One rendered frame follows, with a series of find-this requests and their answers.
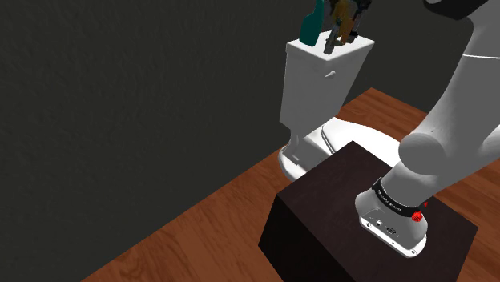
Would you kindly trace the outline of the teal bottle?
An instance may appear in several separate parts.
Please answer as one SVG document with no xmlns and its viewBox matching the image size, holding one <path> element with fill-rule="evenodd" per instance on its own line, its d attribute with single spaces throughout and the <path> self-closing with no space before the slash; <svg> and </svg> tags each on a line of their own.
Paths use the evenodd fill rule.
<svg viewBox="0 0 500 282">
<path fill-rule="evenodd" d="M 299 40 L 306 46 L 315 46 L 324 21 L 325 0 L 315 0 L 314 10 L 304 17 Z"/>
</svg>

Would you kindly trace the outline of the white toilet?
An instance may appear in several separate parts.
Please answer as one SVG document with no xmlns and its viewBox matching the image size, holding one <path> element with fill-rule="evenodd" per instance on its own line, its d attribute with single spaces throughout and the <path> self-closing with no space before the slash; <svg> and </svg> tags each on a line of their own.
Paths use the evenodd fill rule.
<svg viewBox="0 0 500 282">
<path fill-rule="evenodd" d="M 394 167 L 400 143 L 374 128 L 337 117 L 375 42 L 362 36 L 324 53 L 329 32 L 315 46 L 299 40 L 286 44 L 280 122 L 291 133 L 278 161 L 285 176 L 295 181 L 350 142 L 361 145 Z"/>
</svg>

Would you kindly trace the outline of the dark robot stand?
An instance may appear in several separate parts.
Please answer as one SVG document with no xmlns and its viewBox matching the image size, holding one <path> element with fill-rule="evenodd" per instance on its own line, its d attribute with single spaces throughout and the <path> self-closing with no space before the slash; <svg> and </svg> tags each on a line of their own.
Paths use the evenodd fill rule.
<svg viewBox="0 0 500 282">
<path fill-rule="evenodd" d="M 284 282 L 457 282 L 478 228 L 440 200 L 414 258 L 360 225 L 356 196 L 389 169 L 351 142 L 276 195 L 259 247 Z"/>
</svg>

